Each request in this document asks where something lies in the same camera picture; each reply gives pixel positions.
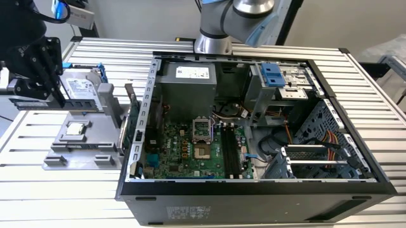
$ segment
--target aluminum extrusion table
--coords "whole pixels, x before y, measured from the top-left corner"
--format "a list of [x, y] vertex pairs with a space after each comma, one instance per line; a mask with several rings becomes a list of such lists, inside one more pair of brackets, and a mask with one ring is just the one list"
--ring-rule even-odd
[[[94, 65], [103, 62], [108, 81], [115, 85], [114, 95], [122, 103], [128, 103], [124, 84], [132, 83], [140, 99], [152, 51], [190, 53], [192, 43], [84, 38], [71, 42], [63, 59], [76, 64]], [[313, 226], [406, 227], [406, 117], [354, 57], [333, 48], [262, 46], [254, 49], [243, 44], [234, 44], [234, 54], [307, 58], [315, 61], [399, 192], [399, 196], [338, 223]], [[0, 139], [0, 221], [4, 221], [0, 222], [0, 227], [139, 226], [126, 203], [114, 200], [120, 171], [42, 169], [66, 115], [67, 112], [22, 111]]]

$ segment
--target motherboard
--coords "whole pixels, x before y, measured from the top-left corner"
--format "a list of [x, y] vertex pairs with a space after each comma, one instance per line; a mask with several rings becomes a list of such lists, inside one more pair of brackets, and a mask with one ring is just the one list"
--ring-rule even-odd
[[[210, 126], [201, 120], [192, 124], [164, 124], [160, 152], [147, 154], [147, 178], [253, 178], [251, 162], [245, 156], [249, 146], [243, 127], [226, 127], [221, 123], [211, 123], [210, 120], [209, 124]], [[226, 129], [233, 132], [227, 138]], [[205, 140], [198, 140], [196, 136], [202, 136]]]

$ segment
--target green circuit board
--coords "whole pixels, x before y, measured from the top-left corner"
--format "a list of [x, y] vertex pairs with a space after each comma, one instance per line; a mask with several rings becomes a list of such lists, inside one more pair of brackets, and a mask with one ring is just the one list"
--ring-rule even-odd
[[[154, 169], [155, 179], [180, 179], [180, 178], [225, 178], [225, 159], [222, 153], [221, 127], [214, 126], [214, 139], [211, 144], [191, 142], [192, 125], [166, 123], [163, 130], [163, 145], [159, 153], [159, 166]], [[247, 141], [243, 140], [245, 133], [242, 128], [237, 128], [235, 136], [239, 139], [241, 147], [237, 153], [241, 157], [242, 177], [253, 178], [250, 161], [245, 160], [242, 147], [249, 152]]]

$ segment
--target ram slot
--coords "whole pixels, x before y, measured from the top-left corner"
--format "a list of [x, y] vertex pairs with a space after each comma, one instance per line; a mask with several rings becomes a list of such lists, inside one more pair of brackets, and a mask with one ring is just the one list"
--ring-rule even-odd
[[226, 177], [241, 178], [241, 165], [238, 157], [237, 139], [234, 134], [234, 127], [226, 126], [222, 128], [222, 148], [225, 159]]

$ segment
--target wall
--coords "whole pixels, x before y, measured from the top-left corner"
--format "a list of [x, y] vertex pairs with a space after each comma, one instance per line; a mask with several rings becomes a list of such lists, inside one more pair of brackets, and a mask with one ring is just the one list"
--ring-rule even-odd
[[406, 33], [406, 0], [305, 0], [289, 46], [347, 48], [354, 56]]
[[199, 35], [194, 0], [90, 0], [100, 37], [174, 41]]

